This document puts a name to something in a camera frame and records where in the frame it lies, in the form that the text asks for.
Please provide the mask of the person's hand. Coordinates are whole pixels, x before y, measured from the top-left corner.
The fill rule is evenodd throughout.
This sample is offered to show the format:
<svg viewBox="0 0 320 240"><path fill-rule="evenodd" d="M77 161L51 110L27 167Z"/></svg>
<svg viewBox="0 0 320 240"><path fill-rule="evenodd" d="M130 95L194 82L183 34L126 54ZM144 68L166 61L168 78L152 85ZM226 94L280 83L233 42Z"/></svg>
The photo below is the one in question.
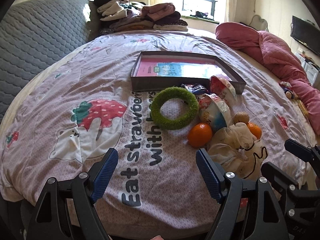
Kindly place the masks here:
<svg viewBox="0 0 320 240"><path fill-rule="evenodd" d="M160 235L153 237L151 240L164 240Z"/></svg>

